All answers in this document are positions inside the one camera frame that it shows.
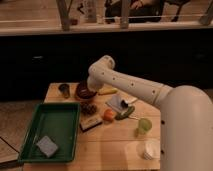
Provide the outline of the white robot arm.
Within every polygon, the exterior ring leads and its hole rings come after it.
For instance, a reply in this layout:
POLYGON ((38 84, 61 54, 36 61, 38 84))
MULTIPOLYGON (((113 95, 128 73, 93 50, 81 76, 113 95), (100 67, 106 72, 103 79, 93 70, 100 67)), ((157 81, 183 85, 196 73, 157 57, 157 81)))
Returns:
POLYGON ((160 111, 160 171, 213 171, 213 101, 195 86, 168 85, 114 70, 105 55, 90 65, 88 88, 108 84, 160 111))

